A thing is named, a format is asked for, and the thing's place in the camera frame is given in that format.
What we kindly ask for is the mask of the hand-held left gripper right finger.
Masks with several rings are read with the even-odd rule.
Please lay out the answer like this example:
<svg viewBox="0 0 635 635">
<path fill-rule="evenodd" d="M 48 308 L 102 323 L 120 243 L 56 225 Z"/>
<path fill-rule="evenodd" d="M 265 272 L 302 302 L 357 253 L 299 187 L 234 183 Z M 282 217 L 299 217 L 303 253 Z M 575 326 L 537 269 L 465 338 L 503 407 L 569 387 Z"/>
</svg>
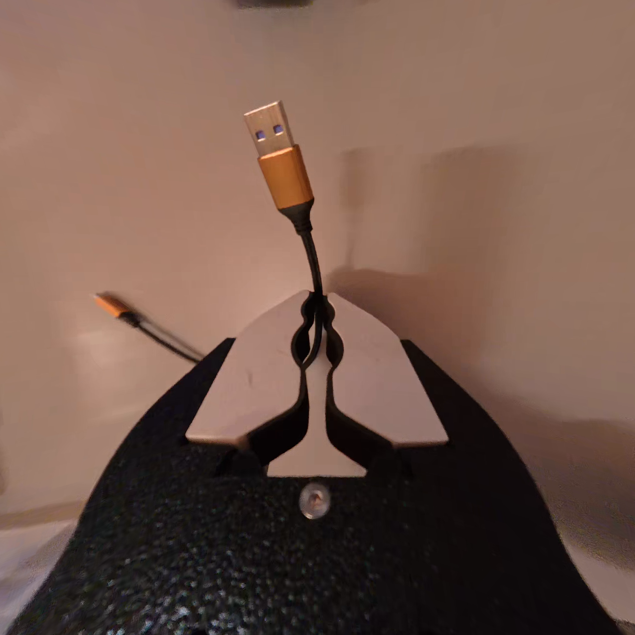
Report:
<svg viewBox="0 0 635 635">
<path fill-rule="evenodd" d="M 330 443 L 364 469 L 401 449 L 449 442 L 400 338 L 336 293 L 324 300 Z"/>
</svg>

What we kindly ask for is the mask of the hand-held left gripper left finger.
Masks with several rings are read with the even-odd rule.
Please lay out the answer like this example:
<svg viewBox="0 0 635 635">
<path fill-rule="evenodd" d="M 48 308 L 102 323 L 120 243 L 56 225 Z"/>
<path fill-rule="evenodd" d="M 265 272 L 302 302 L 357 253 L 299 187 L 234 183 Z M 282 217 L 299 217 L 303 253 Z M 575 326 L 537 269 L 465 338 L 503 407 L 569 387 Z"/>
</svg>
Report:
<svg viewBox="0 0 635 635">
<path fill-rule="evenodd" d="M 250 451 L 270 464 L 304 439 L 313 294 L 300 291 L 235 338 L 186 432 L 190 443 Z"/>
</svg>

